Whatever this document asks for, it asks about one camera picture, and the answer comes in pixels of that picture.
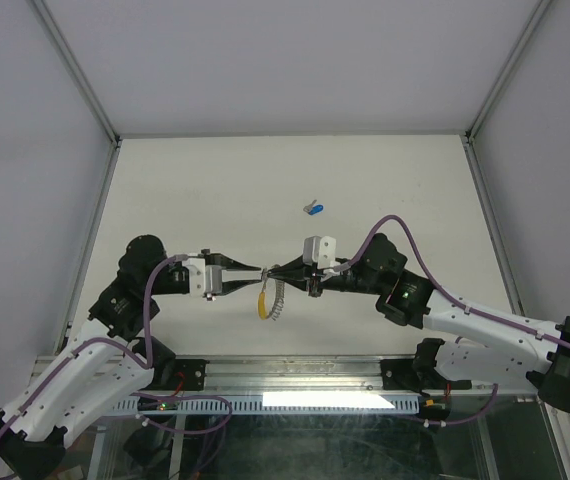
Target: red wire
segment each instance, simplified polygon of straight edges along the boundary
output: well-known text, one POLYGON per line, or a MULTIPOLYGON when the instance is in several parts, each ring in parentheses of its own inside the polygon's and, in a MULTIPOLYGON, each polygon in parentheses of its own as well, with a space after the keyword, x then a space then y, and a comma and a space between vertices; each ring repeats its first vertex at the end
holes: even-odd
POLYGON ((172 394, 172 396, 178 394, 178 392, 181 391, 181 389, 183 388, 183 384, 185 383, 185 375, 181 372, 178 372, 176 375, 174 375, 175 377, 181 377, 181 383, 178 384, 178 387, 176 387, 176 390, 174 390, 174 393, 172 394))

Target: yellow object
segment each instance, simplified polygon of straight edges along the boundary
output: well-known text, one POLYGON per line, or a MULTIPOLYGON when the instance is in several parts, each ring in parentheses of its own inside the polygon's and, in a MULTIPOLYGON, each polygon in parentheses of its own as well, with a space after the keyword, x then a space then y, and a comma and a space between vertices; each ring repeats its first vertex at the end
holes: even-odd
POLYGON ((267 320, 267 308, 265 308, 265 292, 258 294, 258 316, 261 320, 267 320))

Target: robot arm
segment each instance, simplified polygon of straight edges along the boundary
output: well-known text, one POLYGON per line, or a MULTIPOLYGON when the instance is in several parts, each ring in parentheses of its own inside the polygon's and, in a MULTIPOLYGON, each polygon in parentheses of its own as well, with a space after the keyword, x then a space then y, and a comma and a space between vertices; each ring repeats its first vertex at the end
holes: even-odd
POLYGON ((348 269, 339 267, 348 261, 337 259, 335 249, 336 240, 331 237, 310 237, 305 240, 302 256, 267 275, 312 297, 320 297, 324 290, 377 295, 376 310, 397 325, 428 328, 475 342, 428 338, 419 344, 412 378, 403 381, 417 392, 423 390, 426 379, 445 383, 477 380, 529 389, 570 413, 570 350, 553 341, 570 343, 570 317, 557 324, 469 301, 435 284, 433 277, 430 280, 406 270, 407 257, 383 234, 374 235, 360 259, 348 269), (519 331, 515 325, 535 335, 519 331))
MULTIPOLYGON (((185 294, 214 300, 260 282, 223 282, 223 270, 261 269, 219 253, 203 250, 181 258, 168 260, 161 241, 151 235, 130 242, 119 261, 116 279, 90 308, 89 319, 78 335, 35 382, 0 408, 0 457, 20 478, 45 478, 76 438, 119 400, 174 374, 175 354, 152 337, 151 362, 139 342, 117 366, 95 377, 143 329, 145 287, 157 265, 167 263, 156 276, 154 295, 185 294)), ((151 300, 150 319, 159 311, 151 300)))

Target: spring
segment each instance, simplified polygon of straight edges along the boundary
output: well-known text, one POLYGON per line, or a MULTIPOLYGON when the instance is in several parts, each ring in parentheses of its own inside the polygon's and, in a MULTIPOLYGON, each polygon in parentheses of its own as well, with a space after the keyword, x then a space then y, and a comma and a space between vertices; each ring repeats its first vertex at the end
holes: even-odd
MULTIPOLYGON (((267 288, 267 270, 263 270, 263 289, 261 290, 262 293, 265 293, 265 289, 267 288)), ((276 320, 280 317, 281 313, 283 313, 283 308, 285 308, 285 282, 282 280, 274 280, 276 285, 276 289, 274 291, 274 303, 272 304, 272 308, 267 314, 267 318, 271 318, 272 320, 276 320)))

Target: blue object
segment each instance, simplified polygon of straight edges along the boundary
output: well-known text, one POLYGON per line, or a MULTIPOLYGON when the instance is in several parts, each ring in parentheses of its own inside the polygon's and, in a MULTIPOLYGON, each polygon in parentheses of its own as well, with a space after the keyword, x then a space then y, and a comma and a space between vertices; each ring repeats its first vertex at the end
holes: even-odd
POLYGON ((314 205, 310 210, 309 213, 310 215, 316 215, 317 213, 321 213, 323 211, 323 206, 322 205, 314 205))

